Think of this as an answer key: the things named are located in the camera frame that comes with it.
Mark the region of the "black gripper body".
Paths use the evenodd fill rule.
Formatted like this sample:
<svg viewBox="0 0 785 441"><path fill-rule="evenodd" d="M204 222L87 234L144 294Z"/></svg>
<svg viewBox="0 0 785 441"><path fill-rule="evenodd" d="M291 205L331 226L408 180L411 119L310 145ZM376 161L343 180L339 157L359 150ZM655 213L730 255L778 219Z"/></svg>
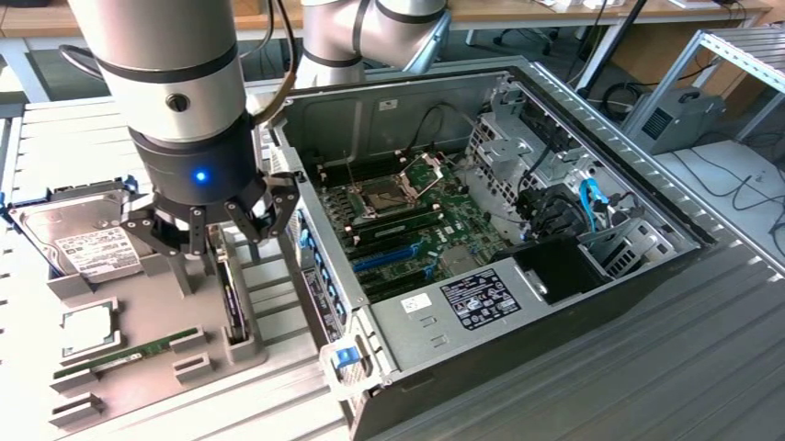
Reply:
<svg viewBox="0 0 785 441"><path fill-rule="evenodd" d="M153 186L156 207L212 207L231 200L247 208L255 205L264 194L264 181L251 132L248 112L228 129L199 141L161 141L128 131Z"/></svg>

